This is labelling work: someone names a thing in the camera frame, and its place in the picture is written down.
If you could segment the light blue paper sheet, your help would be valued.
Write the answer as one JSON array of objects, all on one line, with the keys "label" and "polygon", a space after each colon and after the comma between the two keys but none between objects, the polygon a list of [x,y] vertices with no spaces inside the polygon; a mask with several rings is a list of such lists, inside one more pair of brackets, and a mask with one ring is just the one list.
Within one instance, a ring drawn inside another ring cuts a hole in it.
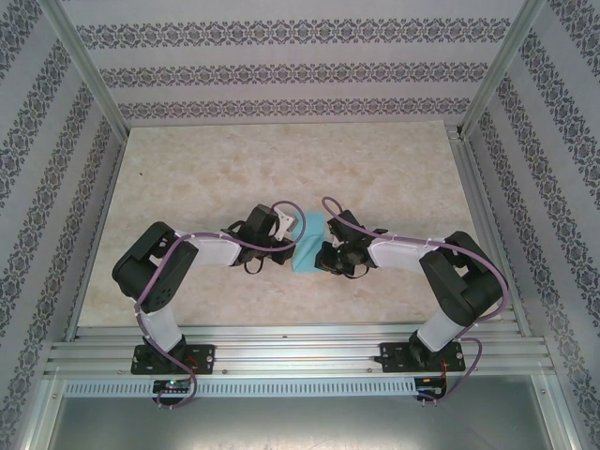
[{"label": "light blue paper sheet", "polygon": [[297,242],[292,255],[292,271],[295,274],[320,273],[316,267],[316,257],[326,239],[325,216],[323,213],[305,213],[306,228]]}]

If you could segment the marble pattern table mat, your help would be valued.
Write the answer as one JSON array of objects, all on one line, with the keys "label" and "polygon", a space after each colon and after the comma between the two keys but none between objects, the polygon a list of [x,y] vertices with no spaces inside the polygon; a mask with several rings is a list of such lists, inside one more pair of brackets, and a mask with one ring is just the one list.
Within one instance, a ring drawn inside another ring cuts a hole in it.
[{"label": "marble pattern table mat", "polygon": [[[136,128],[80,325],[135,323],[112,270],[152,223],[217,232],[278,200],[325,213],[326,196],[370,229],[424,239],[473,231],[440,121]],[[182,325],[421,323],[436,307],[426,279],[412,272],[376,269],[349,280],[273,262],[194,267],[172,300]]]}]

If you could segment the grey metal base panel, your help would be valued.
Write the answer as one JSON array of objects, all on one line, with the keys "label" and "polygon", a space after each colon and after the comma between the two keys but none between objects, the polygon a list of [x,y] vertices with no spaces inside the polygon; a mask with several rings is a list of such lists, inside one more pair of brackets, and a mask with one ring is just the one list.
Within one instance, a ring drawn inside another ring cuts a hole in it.
[{"label": "grey metal base panel", "polygon": [[436,404],[201,397],[172,412],[120,382],[45,381],[9,450],[589,450],[552,376],[470,379]]}]

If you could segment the aluminium mounting rail beam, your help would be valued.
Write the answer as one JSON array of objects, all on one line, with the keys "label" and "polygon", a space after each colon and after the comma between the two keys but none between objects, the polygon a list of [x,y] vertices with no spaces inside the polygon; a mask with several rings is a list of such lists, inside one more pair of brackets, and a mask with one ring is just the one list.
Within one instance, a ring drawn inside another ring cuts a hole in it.
[{"label": "aluminium mounting rail beam", "polygon": [[[350,377],[382,369],[374,358],[383,342],[400,342],[413,323],[312,324],[281,326],[186,326],[191,344],[216,347],[214,375],[233,378]],[[142,335],[134,327],[82,327],[70,342],[55,342],[45,377],[125,378]],[[483,323],[461,342],[477,375],[552,374],[555,365],[541,337],[524,337],[513,320]]]}]

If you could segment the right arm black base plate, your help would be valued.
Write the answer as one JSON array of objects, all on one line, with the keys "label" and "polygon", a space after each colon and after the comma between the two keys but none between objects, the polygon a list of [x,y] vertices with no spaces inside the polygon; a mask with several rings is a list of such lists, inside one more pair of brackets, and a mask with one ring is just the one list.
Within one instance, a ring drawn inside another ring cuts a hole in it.
[{"label": "right arm black base plate", "polygon": [[438,352],[410,342],[387,342],[380,345],[379,356],[374,360],[382,365],[385,373],[435,372],[445,369],[449,372],[463,372],[465,360],[459,356],[462,347],[458,342],[450,342]]}]

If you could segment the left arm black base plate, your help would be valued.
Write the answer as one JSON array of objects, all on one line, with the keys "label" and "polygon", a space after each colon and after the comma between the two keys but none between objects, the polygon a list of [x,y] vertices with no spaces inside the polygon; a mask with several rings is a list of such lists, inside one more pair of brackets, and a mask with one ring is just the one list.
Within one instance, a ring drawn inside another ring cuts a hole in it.
[{"label": "left arm black base plate", "polygon": [[[194,374],[211,375],[215,363],[216,347],[213,345],[182,344],[169,355],[190,368]],[[133,375],[179,375],[186,371],[160,354],[150,345],[135,347],[130,373]]]}]

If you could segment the aluminium side rail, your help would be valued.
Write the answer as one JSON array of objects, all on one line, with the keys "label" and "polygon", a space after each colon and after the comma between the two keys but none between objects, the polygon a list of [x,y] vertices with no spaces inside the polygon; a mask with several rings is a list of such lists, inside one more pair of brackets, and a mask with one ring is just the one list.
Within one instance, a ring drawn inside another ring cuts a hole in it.
[{"label": "aluminium side rail", "polygon": [[98,248],[102,231],[106,223],[110,203],[116,185],[116,179],[118,177],[118,173],[122,165],[127,144],[128,139],[126,139],[123,143],[119,144],[116,151],[115,159],[111,166],[111,171],[109,172],[109,176],[105,183],[104,189],[101,191],[101,203],[98,209],[98,216],[94,223],[93,233],[90,238],[88,249],[85,253],[82,272],[77,282],[76,291],[74,293],[74,297],[67,315],[67,324],[62,335],[63,341],[73,340],[77,333],[78,323],[83,309],[85,295],[88,289],[90,277],[92,275],[94,261],[98,254]]},{"label": "aluminium side rail", "polygon": [[519,331],[524,337],[533,334],[527,323],[520,292],[514,281],[510,263],[503,248],[502,239],[492,206],[485,191],[471,148],[454,133],[448,134],[448,141],[457,164],[457,170],[472,215],[472,222],[479,239],[480,247],[502,271],[510,292],[511,309],[515,315]]}]

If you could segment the aluminium frame post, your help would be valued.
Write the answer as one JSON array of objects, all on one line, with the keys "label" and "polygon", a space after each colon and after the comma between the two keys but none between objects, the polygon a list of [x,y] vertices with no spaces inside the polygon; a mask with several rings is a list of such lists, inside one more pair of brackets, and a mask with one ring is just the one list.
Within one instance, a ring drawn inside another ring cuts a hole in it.
[{"label": "aluminium frame post", "polygon": [[62,1],[37,1],[109,122],[112,131],[121,143],[124,142],[128,138],[130,127],[114,101],[93,58],[87,51],[75,25],[63,7]]},{"label": "aluminium frame post", "polygon": [[545,3],[546,0],[524,0],[458,127],[461,139],[465,139],[473,133],[479,117],[483,114]]}]

